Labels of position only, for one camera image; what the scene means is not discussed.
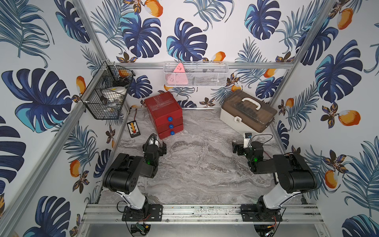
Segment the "red drawer cabinet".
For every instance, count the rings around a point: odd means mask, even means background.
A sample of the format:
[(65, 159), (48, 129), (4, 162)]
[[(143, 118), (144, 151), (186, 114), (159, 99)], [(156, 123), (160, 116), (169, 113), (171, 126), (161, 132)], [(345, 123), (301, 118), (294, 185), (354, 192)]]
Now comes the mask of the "red drawer cabinet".
[(184, 130), (182, 107), (170, 92), (150, 97), (145, 104), (160, 139)]

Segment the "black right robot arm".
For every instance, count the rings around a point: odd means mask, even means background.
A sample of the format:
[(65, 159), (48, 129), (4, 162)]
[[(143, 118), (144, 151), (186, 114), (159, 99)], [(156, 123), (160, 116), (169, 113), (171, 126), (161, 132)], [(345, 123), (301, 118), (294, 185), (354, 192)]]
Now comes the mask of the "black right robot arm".
[(249, 147), (233, 142), (232, 146), (234, 154), (246, 157), (253, 174), (273, 174), (277, 177), (275, 187), (258, 199), (255, 207), (258, 213), (278, 211), (290, 198), (318, 187), (315, 174), (299, 154), (274, 155), (265, 160), (260, 142), (254, 141)]

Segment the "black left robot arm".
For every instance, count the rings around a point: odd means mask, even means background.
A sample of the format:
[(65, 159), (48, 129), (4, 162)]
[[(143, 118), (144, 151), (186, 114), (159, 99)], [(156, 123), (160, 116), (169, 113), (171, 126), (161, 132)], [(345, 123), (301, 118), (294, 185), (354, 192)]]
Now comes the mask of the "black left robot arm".
[(139, 177), (153, 179), (159, 169), (159, 158), (167, 154), (167, 145), (150, 139), (141, 156), (120, 153), (106, 171), (103, 186), (119, 194), (131, 210), (144, 211), (149, 203), (137, 187)]

